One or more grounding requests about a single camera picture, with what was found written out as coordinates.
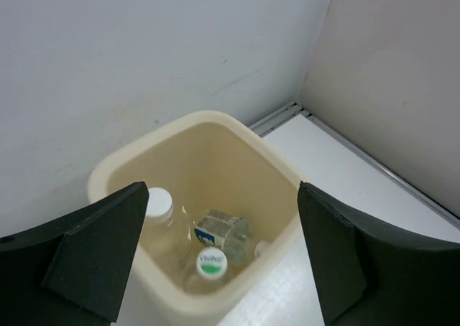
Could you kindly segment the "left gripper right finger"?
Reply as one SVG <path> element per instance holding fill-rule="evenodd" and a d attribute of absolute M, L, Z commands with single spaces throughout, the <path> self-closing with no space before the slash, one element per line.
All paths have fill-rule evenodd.
<path fill-rule="evenodd" d="M 326 325 L 457 325 L 459 245 L 301 182 L 298 211 Z"/>

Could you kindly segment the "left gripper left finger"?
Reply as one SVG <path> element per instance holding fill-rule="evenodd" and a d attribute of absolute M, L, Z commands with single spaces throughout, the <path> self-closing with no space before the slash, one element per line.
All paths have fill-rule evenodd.
<path fill-rule="evenodd" d="M 2 325 L 110 325 L 119 316 L 149 193 L 134 182 L 1 238 Z"/>

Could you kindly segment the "clear bottle yellow label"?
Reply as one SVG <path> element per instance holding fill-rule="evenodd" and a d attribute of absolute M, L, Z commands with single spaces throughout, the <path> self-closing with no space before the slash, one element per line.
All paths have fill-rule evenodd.
<path fill-rule="evenodd" d="M 190 219 L 185 209 L 174 206 L 166 189 L 150 188 L 139 244 L 178 286 L 183 284 L 191 242 Z"/>

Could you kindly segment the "green label clear bottle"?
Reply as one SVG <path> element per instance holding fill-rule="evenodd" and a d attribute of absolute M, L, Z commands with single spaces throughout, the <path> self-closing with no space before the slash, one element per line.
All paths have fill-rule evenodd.
<path fill-rule="evenodd" d="M 226 255 L 216 247 L 206 247 L 187 266 L 183 289 L 192 295 L 217 292 L 229 281 L 229 263 Z"/>

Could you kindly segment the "clear bottle blue-green label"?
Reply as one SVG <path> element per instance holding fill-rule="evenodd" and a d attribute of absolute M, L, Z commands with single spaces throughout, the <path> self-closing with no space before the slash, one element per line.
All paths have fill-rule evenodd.
<path fill-rule="evenodd" d="M 232 265 L 246 265 L 252 257 L 254 229 L 246 218 L 212 209 L 195 224 L 194 233 L 204 246 L 222 250 Z"/>

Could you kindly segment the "cream plastic bin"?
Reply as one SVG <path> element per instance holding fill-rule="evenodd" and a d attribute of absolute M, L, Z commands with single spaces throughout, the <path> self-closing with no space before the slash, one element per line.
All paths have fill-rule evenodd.
<path fill-rule="evenodd" d="M 133 141 L 103 159 L 87 184 L 97 202 L 133 182 L 168 190 L 192 218 L 210 209 L 246 217 L 269 242 L 260 258 L 207 296 L 186 294 L 142 248 L 133 275 L 171 325 L 217 325 L 271 270 L 301 234 L 299 171 L 235 118 L 197 111 Z"/>

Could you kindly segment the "aluminium frame rail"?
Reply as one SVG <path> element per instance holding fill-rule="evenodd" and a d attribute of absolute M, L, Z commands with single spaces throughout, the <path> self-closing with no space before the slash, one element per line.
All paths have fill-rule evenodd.
<path fill-rule="evenodd" d="M 379 171 L 380 174 L 386 176 L 386 178 L 392 180 L 399 188 L 402 188 L 406 193 L 412 195 L 416 200 L 422 202 L 425 206 L 430 208 L 433 212 L 444 218 L 450 224 L 459 228 L 459 216 L 455 215 L 450 210 L 445 209 L 442 205 L 437 203 L 435 200 L 421 192 L 416 187 L 412 186 L 408 181 L 404 180 L 401 176 L 394 173 L 391 169 L 377 161 L 374 157 L 370 156 L 365 151 L 361 150 L 351 141 L 340 135 L 337 131 L 333 130 L 330 126 L 325 124 L 322 120 L 314 116 L 310 111 L 302 107 L 301 105 L 289 103 L 272 113 L 267 114 L 264 118 L 259 119 L 249 129 L 260 137 L 265 137 L 275 129 L 281 127 L 283 124 L 290 121 L 296 116 L 303 116 L 313 123 L 316 127 L 320 128 L 323 132 L 338 141 L 342 146 L 345 146 L 349 151 L 357 155 L 362 161 L 372 166 L 374 169 Z"/>

